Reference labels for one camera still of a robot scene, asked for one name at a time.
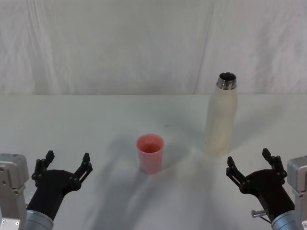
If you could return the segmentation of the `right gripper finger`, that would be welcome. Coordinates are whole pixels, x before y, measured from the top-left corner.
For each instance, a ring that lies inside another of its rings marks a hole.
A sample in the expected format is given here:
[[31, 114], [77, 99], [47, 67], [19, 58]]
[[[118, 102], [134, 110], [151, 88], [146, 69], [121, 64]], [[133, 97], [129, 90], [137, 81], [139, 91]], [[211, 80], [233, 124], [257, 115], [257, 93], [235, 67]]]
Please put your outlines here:
[[232, 182], [239, 187], [241, 193], [247, 193], [248, 183], [246, 177], [237, 169], [233, 158], [229, 156], [227, 158], [228, 167], [226, 169], [226, 176], [228, 176]]
[[273, 156], [271, 155], [270, 151], [267, 148], [262, 150], [262, 155], [264, 159], [269, 163], [273, 172], [278, 177], [281, 184], [285, 183], [285, 177], [287, 176], [287, 172], [283, 167], [283, 163], [281, 161], [280, 156]]

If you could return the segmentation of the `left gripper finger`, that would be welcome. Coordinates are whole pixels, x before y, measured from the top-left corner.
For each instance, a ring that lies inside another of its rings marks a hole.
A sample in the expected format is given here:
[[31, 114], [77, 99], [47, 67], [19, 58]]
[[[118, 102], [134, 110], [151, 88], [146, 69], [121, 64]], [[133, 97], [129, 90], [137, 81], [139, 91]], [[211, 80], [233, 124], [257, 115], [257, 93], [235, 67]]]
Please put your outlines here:
[[82, 183], [87, 178], [87, 176], [93, 171], [92, 164], [90, 162], [89, 153], [85, 153], [83, 156], [82, 163], [80, 167], [75, 171], [75, 173], [70, 177], [71, 190], [77, 191], [81, 188]]
[[44, 172], [47, 170], [48, 166], [52, 163], [54, 158], [54, 152], [49, 150], [45, 158], [36, 160], [35, 171], [31, 176], [35, 182], [35, 186], [38, 186], [39, 180], [42, 179]]

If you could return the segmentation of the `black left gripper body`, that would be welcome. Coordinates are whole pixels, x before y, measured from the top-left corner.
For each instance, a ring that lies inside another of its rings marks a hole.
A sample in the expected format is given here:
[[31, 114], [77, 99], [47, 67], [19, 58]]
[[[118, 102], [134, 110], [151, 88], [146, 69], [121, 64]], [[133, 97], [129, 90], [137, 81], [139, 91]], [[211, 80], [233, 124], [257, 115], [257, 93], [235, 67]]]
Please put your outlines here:
[[40, 212], [54, 219], [66, 194], [81, 188], [77, 174], [64, 170], [46, 170], [32, 174], [36, 191], [27, 206], [28, 211]]

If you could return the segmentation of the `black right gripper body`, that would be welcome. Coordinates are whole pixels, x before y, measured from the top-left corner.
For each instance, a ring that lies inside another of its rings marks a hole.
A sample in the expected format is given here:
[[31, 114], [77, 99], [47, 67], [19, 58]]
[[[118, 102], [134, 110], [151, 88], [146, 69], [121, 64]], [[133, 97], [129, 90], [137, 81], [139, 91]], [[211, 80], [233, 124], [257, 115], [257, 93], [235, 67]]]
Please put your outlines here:
[[266, 211], [270, 221], [279, 215], [294, 210], [295, 206], [283, 188], [285, 170], [265, 169], [240, 178], [240, 191], [255, 196]]

